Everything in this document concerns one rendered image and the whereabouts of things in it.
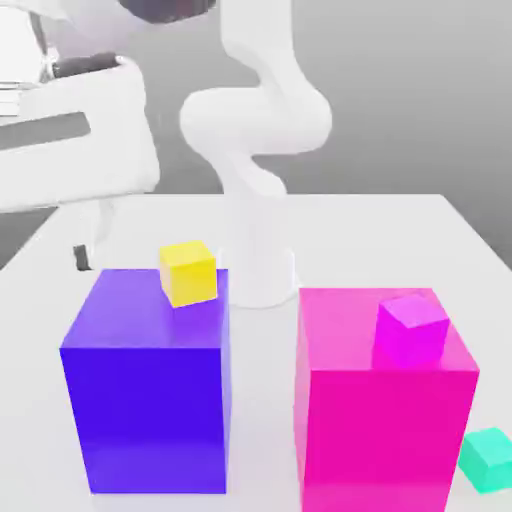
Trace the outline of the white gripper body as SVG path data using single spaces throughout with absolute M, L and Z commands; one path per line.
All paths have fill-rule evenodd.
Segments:
M 115 67 L 24 91 L 0 117 L 0 212 L 149 192 L 160 167 L 142 72 Z

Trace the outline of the large purple box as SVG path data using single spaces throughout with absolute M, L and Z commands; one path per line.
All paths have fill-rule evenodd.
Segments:
M 216 299 L 173 307 L 154 269 L 100 273 L 60 348 L 90 490 L 227 490 L 228 273 Z

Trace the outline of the large pink box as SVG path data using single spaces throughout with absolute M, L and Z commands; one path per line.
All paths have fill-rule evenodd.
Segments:
M 380 302 L 413 293 L 443 308 L 428 288 L 300 290 L 301 512 L 444 512 L 479 369 L 451 320 L 436 362 L 402 367 L 377 352 Z

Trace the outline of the small magenta cube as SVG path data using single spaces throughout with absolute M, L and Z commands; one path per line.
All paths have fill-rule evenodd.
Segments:
M 444 309 L 423 295 L 385 299 L 378 306 L 374 347 L 402 367 L 433 363 L 444 351 L 449 327 Z

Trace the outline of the small yellow cube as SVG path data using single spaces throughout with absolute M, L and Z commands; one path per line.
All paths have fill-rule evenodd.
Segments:
M 200 240 L 159 249 L 161 287 L 174 308 L 217 298 L 216 259 Z

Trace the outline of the small teal cube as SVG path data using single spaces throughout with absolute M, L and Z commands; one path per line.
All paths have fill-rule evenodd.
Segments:
M 480 494 L 512 489 L 512 440 L 496 427 L 467 433 L 458 466 Z

